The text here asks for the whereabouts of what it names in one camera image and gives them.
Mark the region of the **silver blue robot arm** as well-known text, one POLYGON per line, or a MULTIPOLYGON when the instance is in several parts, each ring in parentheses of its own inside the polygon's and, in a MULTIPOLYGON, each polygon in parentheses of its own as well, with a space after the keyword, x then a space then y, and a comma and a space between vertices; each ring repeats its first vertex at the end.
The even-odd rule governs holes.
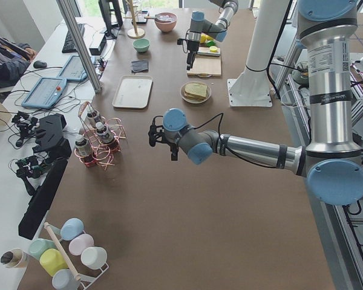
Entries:
POLYGON ((182 150, 195 164, 211 154, 287 169, 306 178, 307 188, 331 205, 350 205, 363 197, 361 149, 352 137, 352 91, 348 39, 357 27, 355 1, 299 1, 298 36, 307 48, 311 137, 306 147, 266 143, 217 130, 199 132, 185 113, 169 109, 160 141, 171 158, 182 150))
POLYGON ((218 42, 224 41, 231 19, 238 11, 237 0, 211 1, 211 3, 222 9, 218 19, 215 22, 211 22, 205 18, 203 12, 193 11, 186 38, 178 40, 181 44, 183 41, 187 44, 187 70, 193 68, 194 60, 200 47, 201 34, 204 33, 218 42))

